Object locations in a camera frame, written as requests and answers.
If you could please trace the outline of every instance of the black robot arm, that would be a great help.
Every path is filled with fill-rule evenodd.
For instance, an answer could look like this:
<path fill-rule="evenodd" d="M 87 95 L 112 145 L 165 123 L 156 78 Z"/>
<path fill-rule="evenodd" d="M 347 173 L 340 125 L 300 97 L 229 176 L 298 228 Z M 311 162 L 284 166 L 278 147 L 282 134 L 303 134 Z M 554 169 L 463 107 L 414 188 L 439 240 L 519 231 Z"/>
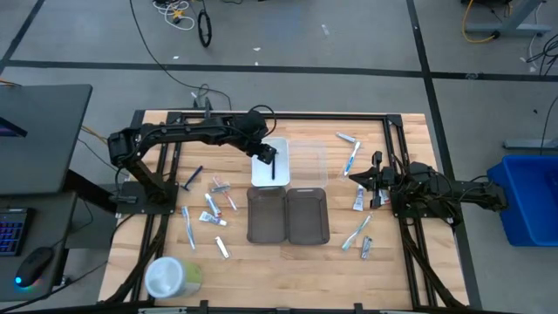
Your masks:
<path fill-rule="evenodd" d="M 507 208 L 504 190 L 496 183 L 449 180 L 423 163 L 415 161 L 405 167 L 397 157 L 392 158 L 398 162 L 399 172 L 393 167 L 380 170 L 381 153 L 375 152 L 369 170 L 349 176 L 351 180 L 373 191 L 371 208 L 379 207 L 379 189 L 390 191 L 391 206 L 396 216 L 452 218 L 454 225 L 460 223 L 456 207 L 461 202 L 474 203 L 494 211 Z"/>
<path fill-rule="evenodd" d="M 214 117 L 199 123 L 128 127 L 112 133 L 108 138 L 111 163 L 126 169 L 144 187 L 149 202 L 161 204 L 168 200 L 168 187 L 159 174 L 152 173 L 141 161 L 147 151 L 163 143 L 201 141 L 208 145 L 229 144 L 246 153 L 257 155 L 258 160 L 269 164 L 276 150 L 262 143 L 268 135 L 263 116 L 256 110 L 246 114 Z"/>

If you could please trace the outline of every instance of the clear plastic container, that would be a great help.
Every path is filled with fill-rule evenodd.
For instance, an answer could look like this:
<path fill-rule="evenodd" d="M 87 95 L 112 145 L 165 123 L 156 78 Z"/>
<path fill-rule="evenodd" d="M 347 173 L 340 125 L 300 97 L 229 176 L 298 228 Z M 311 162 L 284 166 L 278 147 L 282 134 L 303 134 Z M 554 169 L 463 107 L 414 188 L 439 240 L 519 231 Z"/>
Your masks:
<path fill-rule="evenodd" d="M 291 188 L 325 188 L 328 185 L 327 152 L 320 140 L 290 140 Z"/>

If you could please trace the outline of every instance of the blue plastic bin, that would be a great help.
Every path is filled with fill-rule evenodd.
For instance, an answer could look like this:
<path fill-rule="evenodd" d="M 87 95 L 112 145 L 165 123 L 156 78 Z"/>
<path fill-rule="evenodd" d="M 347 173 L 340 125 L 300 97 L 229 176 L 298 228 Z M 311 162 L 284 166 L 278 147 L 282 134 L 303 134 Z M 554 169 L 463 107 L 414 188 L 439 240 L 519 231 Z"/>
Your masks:
<path fill-rule="evenodd" d="M 506 191 L 500 214 L 514 246 L 558 246 L 558 157 L 510 155 L 488 170 Z"/>

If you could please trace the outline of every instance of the concrete floor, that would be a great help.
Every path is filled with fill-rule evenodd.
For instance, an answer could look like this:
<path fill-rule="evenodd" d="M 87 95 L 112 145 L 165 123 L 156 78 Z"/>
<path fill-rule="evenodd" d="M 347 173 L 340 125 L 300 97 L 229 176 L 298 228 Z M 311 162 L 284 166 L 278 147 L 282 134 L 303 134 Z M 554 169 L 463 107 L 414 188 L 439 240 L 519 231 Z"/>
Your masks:
<path fill-rule="evenodd" d="M 8 50 L 35 2 L 0 2 L 0 55 Z M 415 0 L 415 5 L 433 72 L 530 74 L 529 65 L 520 60 L 526 57 L 530 38 L 468 44 L 460 35 L 465 8 L 458 0 Z M 200 46 L 196 31 L 177 31 L 164 24 L 150 1 L 134 0 L 134 6 L 146 41 L 163 63 L 257 62 L 259 66 L 407 71 L 414 77 L 219 71 L 181 71 L 173 75 L 189 84 L 208 83 L 226 92 L 234 109 L 239 110 L 267 104 L 278 111 L 424 113 L 438 154 L 405 0 L 245 0 L 242 5 L 208 0 L 214 24 L 208 49 Z M 199 10 L 199 3 L 194 6 Z M 503 18 L 503 8 L 496 10 Z M 558 31 L 558 20 L 553 18 L 557 15 L 557 2 L 544 4 L 539 14 L 541 23 L 554 26 L 553 35 Z M 471 11 L 471 21 L 494 19 L 485 7 L 475 6 Z M 535 40 L 534 51 L 541 48 L 545 38 L 549 35 Z M 188 107 L 193 100 L 192 90 L 175 84 L 162 71 L 67 68 L 75 63 L 153 62 L 135 30 L 127 1 L 46 0 L 11 60 L 64 62 L 50 68 L 8 63 L 0 74 L 23 85 L 91 84 L 93 95 L 84 124 L 104 135 L 127 126 L 136 109 Z M 548 106 L 558 93 L 556 82 L 435 79 L 433 83 L 453 170 L 461 180 L 484 174 L 509 154 L 501 148 L 504 139 L 540 137 Z M 215 108 L 227 108 L 221 96 L 210 97 Z M 552 122 L 548 129 L 551 136 L 558 136 L 558 124 Z M 105 147 L 94 138 L 87 134 L 80 138 L 108 160 Z M 112 183 L 114 176 L 82 144 L 75 150 L 71 168 L 99 184 Z M 521 313 L 555 312 L 558 249 L 512 247 L 496 214 L 471 206 L 464 210 L 482 307 Z M 79 214 L 76 220 L 83 217 L 85 214 Z M 91 241 L 96 249 L 73 250 L 67 274 L 78 276 L 106 259 L 106 241 L 91 239 L 97 231 L 113 228 L 114 220 L 100 215 L 96 221 L 73 240 Z M 93 304 L 102 271 L 26 309 Z"/>

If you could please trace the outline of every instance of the wooden tabletop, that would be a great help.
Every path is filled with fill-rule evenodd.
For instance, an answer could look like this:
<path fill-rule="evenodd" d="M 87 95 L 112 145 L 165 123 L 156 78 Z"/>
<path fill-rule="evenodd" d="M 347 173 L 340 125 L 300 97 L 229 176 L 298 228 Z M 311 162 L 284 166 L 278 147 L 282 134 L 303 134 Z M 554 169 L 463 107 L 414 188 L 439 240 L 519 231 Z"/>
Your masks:
<path fill-rule="evenodd" d="M 146 111 L 144 123 L 165 121 L 166 111 Z M 405 137 L 411 161 L 435 166 L 436 160 L 425 116 L 402 114 Z M 371 193 L 365 193 L 364 212 L 352 209 L 357 184 L 337 177 L 352 151 L 352 146 L 336 136 L 342 132 L 362 142 L 352 173 L 367 170 L 372 154 L 379 150 L 386 154 L 381 122 L 366 120 L 299 120 L 279 119 L 274 137 L 289 140 L 314 140 L 326 147 L 329 182 L 327 193 L 330 221 L 330 241 L 321 246 L 295 246 L 288 242 L 273 245 L 254 245 L 246 238 L 248 209 L 246 191 L 251 187 L 251 160 L 231 146 L 207 146 L 200 142 L 183 143 L 177 181 L 184 183 L 194 170 L 203 171 L 190 184 L 190 192 L 181 190 L 176 213 L 169 222 L 165 256 L 175 256 L 201 267 L 201 290 L 191 297 L 158 300 L 157 305 L 198 306 L 208 300 L 217 307 L 290 307 L 319 309 L 352 309 L 362 303 L 365 309 L 411 309 L 411 298 L 405 272 L 405 260 L 398 220 L 385 205 L 374 210 L 373 220 L 363 230 L 351 248 L 343 252 L 343 242 L 371 212 L 367 207 Z M 395 150 L 397 136 L 392 132 Z M 172 159 L 169 147 L 166 169 Z M 159 158 L 159 147 L 153 147 L 144 162 L 154 171 Z M 193 219 L 192 227 L 196 250 L 190 248 L 185 223 L 179 214 L 187 205 L 192 217 L 208 210 L 204 194 L 213 186 L 212 178 L 219 175 L 231 184 L 231 197 L 239 211 L 235 213 L 221 195 L 215 200 L 223 211 L 227 227 L 215 226 Z M 126 279 L 137 261 L 143 233 L 144 215 L 137 215 L 124 224 L 114 237 L 105 278 L 99 299 L 109 297 Z M 430 263 L 446 287 L 464 304 L 468 304 L 458 253 L 451 229 L 439 219 L 423 220 Z M 215 245 L 220 236 L 231 253 L 224 260 Z M 364 236 L 373 239 L 367 261 L 360 258 Z M 422 304 L 425 287 L 416 266 Z"/>

